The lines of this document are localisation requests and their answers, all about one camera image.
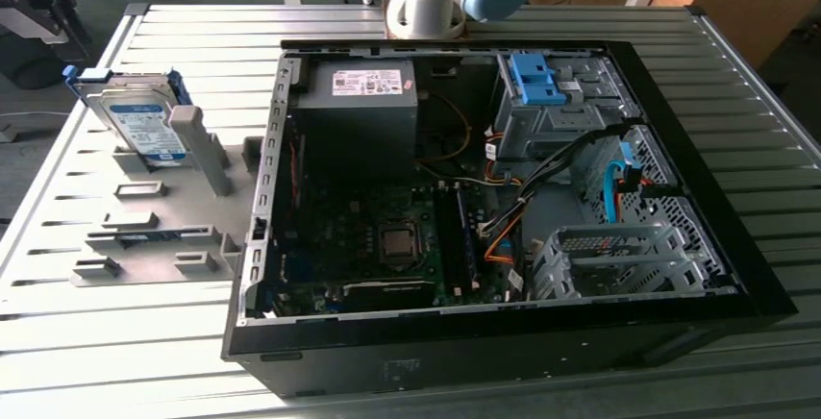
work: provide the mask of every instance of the power supply label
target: power supply label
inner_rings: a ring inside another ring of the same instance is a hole
[[[110,105],[109,110],[121,132],[144,158],[160,164],[174,164],[184,158],[180,138],[158,105]]]
[[[333,73],[332,95],[400,95],[399,70],[337,70]]]

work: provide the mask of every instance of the connector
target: connector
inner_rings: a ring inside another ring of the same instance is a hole
[[[664,198],[668,196],[683,196],[683,190],[679,186],[666,184],[642,185],[639,197],[643,198]]]

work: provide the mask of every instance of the open computer tower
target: open computer tower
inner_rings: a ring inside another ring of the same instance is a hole
[[[795,312],[628,43],[281,48],[223,344],[280,396],[647,367]]]

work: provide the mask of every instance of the slotted metal table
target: slotted metal table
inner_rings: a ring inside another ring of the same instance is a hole
[[[707,19],[683,9],[531,7],[471,33],[635,44],[801,313],[646,371],[285,404],[219,358],[228,282],[68,283],[88,219],[116,203],[100,193],[121,178],[100,151],[110,136],[76,105],[0,243],[4,418],[821,416],[821,152]],[[377,37],[379,10],[137,5],[98,65],[172,64],[207,127],[235,144],[263,133],[279,42]]]

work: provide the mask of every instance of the white label sticker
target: white label sticker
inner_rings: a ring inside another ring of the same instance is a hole
[[[333,73],[333,95],[401,94],[399,70],[339,70]]]
[[[524,280],[522,280],[522,277],[518,273],[515,273],[515,270],[510,269],[510,273],[508,273],[508,282],[510,284],[512,284],[512,287],[515,287],[516,290],[522,290],[522,286],[524,285]]]
[[[559,85],[559,89],[562,90],[580,90],[578,81],[558,81],[556,85]]]
[[[170,164],[184,158],[180,138],[165,122],[165,111],[158,105],[110,105],[109,109],[140,155]]]
[[[484,157],[491,161],[496,160],[496,146],[492,143],[484,144]]]

